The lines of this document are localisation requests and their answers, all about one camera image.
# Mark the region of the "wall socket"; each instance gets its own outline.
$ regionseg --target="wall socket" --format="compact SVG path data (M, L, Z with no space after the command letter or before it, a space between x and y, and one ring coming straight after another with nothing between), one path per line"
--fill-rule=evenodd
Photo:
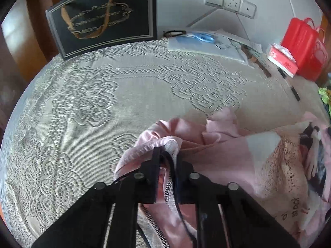
M249 17L249 18L254 18L256 12L256 5L252 4L251 2L248 2L246 0L241 0L241 5L239 8L239 14Z
M224 0L223 7L226 10L233 11L235 13L239 12L241 0Z
M256 5L246 0L205 0L206 5L219 7L245 17L254 18Z

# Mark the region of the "lace bedspread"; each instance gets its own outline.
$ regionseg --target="lace bedspread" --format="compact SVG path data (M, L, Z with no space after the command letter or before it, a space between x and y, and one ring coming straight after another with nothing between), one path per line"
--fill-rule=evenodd
M169 52L166 39L55 57L24 92L0 152L1 204L12 234L30 247L94 183L110 184L123 152L159 119L204 123L231 106L240 126L256 132L292 124L305 111L328 122L314 83L293 79L297 102L279 72L271 74Z

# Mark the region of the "red packaging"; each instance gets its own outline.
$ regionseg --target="red packaging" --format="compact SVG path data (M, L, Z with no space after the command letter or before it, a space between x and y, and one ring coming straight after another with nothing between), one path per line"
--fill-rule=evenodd
M267 57L272 63L276 64L290 77L293 77L296 74L298 68L295 62L289 59L284 53L279 51L273 45L271 46L271 49Z
M297 74L311 81L317 80L328 56L324 40L321 42L318 38L319 30L321 28L315 29L314 22L310 18L305 20L293 18L281 43L294 57L299 69Z

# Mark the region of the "white wall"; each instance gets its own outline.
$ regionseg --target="white wall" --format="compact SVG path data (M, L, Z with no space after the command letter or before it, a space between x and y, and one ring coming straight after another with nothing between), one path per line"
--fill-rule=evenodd
M322 12L314 0L247 0L257 6L254 19L215 9L204 0L157 0L157 25L161 33L171 27L204 30L220 28L262 44L280 41L293 17L310 17L320 25Z

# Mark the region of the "gold ribbon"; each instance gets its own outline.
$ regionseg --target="gold ribbon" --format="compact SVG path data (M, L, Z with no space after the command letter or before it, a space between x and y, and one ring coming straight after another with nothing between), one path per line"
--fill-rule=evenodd
M108 27L108 22L109 22L109 17L110 17L110 14L109 14L109 11L110 11L110 3L112 2L113 0L109 0L108 1L108 5L106 7L106 14L105 14L105 18L104 18L104 23L103 25L101 25L96 31L94 31L93 33L91 34L88 34L86 36L80 36L79 34L77 34L75 31L74 31L74 27L73 27L73 23L71 22L71 19L69 17L69 14L67 12L67 10L65 9L64 6L61 7L61 16L62 16L62 19L68 24L68 26L71 28L72 30L72 33L73 35L75 35L76 38L78 39L90 39L90 38L96 38L100 35L102 35L102 33L106 30L106 28Z

